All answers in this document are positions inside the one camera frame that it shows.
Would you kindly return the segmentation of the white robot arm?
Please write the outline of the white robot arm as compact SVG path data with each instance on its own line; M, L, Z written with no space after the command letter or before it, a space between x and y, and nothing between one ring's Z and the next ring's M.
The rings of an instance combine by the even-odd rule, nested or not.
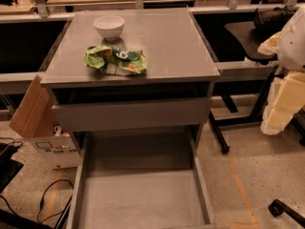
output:
M275 78L264 109L261 132L277 135L305 106L305 8L300 7L280 32L258 47L258 52L275 53L281 69L288 70L283 78Z

